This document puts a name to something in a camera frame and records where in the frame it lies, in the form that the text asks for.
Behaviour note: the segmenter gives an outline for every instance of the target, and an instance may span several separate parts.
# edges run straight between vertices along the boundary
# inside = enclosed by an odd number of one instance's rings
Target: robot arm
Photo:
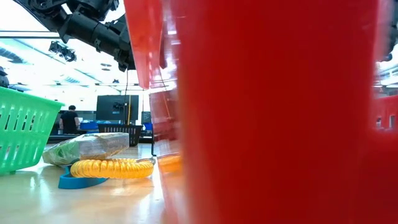
[[[64,43],[70,37],[106,52],[119,63],[120,71],[136,68],[130,45],[126,18],[104,21],[109,10],[115,11],[119,0],[14,0],[51,32],[58,32]],[[67,14],[66,4],[72,14]]]

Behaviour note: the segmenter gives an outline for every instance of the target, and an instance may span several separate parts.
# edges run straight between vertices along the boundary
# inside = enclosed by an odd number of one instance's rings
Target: ceiling
[[[109,12],[106,21],[124,14],[123,0],[119,2],[118,10]],[[126,89],[127,75],[119,71],[118,63],[112,56],[98,53],[76,39],[62,43],[57,34],[47,32],[41,23],[13,0],[0,1],[0,21],[0,66],[9,74],[10,84],[32,91],[43,91],[45,88],[83,91],[90,87],[97,94],[115,94]],[[52,41],[59,41],[74,50],[77,61],[66,62],[49,52]],[[141,90],[134,85],[136,83],[136,71],[128,71],[128,89]]]

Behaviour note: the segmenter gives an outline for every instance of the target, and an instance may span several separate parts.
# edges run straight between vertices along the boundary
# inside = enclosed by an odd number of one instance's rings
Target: table surface
[[[150,157],[139,144],[115,157]],[[165,223],[164,200],[155,166],[145,179],[109,179],[87,189],[58,189],[64,170],[39,162],[0,176],[0,223]]]

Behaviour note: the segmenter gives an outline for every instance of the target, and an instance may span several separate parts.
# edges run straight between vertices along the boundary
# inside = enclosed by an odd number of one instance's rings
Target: computer monitor
[[[96,119],[103,121],[125,121],[129,114],[130,120],[138,120],[138,101],[137,95],[106,95],[98,96]]]
[[[150,116],[150,111],[143,111],[141,113],[141,123],[151,123],[152,117]]]

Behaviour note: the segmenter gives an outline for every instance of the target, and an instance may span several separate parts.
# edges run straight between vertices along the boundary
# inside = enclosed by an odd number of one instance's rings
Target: red container
[[[397,134],[370,121],[388,1],[125,6],[170,223],[397,223]]]

